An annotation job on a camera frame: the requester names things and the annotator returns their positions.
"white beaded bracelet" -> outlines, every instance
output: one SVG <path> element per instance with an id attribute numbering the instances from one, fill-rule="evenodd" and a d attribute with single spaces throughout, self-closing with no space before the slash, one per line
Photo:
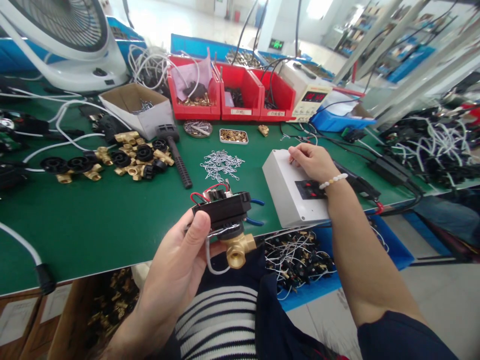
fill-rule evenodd
<path id="1" fill-rule="evenodd" d="M 325 189 L 328 185 L 333 184 L 334 182 L 337 182 L 338 180 L 346 179 L 346 178 L 348 178 L 348 177 L 349 177 L 349 175 L 346 174 L 346 173 L 340 174 L 340 175 L 338 175 L 338 176 L 335 176 L 333 179 L 331 179 L 331 180 L 329 180 L 329 181 L 326 181 L 326 182 L 320 184 L 319 188 L 320 188 L 320 190 L 323 190 L 323 189 Z"/>

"dark blue sleeve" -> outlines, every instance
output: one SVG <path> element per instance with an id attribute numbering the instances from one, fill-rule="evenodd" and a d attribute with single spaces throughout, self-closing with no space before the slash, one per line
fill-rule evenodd
<path id="1" fill-rule="evenodd" d="M 442 340 L 421 322 L 398 312 L 358 328 L 358 344 L 364 360 L 457 359 Z"/>

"digital display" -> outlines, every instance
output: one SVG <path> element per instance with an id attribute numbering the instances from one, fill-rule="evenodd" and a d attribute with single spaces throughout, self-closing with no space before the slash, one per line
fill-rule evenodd
<path id="1" fill-rule="evenodd" d="M 273 38 L 270 40 L 270 45 L 268 47 L 272 49 L 281 50 L 284 47 L 284 41 L 275 40 Z"/>
<path id="2" fill-rule="evenodd" d="M 307 103 L 321 103 L 327 96 L 324 92 L 307 91 L 302 101 Z"/>

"red plastic bin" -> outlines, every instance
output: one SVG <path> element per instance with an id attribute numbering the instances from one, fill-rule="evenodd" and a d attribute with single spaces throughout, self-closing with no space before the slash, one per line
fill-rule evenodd
<path id="1" fill-rule="evenodd" d="M 181 56 L 170 56 L 170 61 L 177 66 L 193 64 L 191 58 Z M 221 91 L 220 81 L 214 69 L 211 72 L 211 80 L 208 84 L 207 93 L 211 106 L 188 106 L 179 104 L 177 90 L 174 79 L 172 78 L 172 67 L 167 71 L 167 81 L 170 87 L 171 104 L 173 113 L 178 120 L 220 120 L 221 115 Z"/>
<path id="2" fill-rule="evenodd" d="M 263 70 L 250 69 L 259 80 L 262 78 Z M 261 80 L 265 93 L 270 90 L 271 71 L 267 71 Z M 265 108 L 265 96 L 261 98 L 261 109 L 259 121 L 261 122 L 280 122 L 295 119 L 292 116 L 295 106 L 295 90 L 288 85 L 276 72 L 271 79 L 271 87 L 273 88 L 273 99 L 278 109 Z"/>
<path id="3" fill-rule="evenodd" d="M 217 63 L 216 70 L 220 79 L 221 119 L 258 121 L 265 92 L 260 80 L 248 71 L 246 67 L 242 66 Z M 245 107 L 227 106 L 225 102 L 225 88 L 240 88 Z"/>

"right hand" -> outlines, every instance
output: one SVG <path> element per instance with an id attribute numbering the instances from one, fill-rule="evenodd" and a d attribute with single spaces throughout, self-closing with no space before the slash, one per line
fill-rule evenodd
<path id="1" fill-rule="evenodd" d="M 307 175 L 320 184 L 340 175 L 332 158 L 325 148 L 308 143 L 300 143 L 296 147 L 288 148 L 290 161 L 295 160 Z"/>

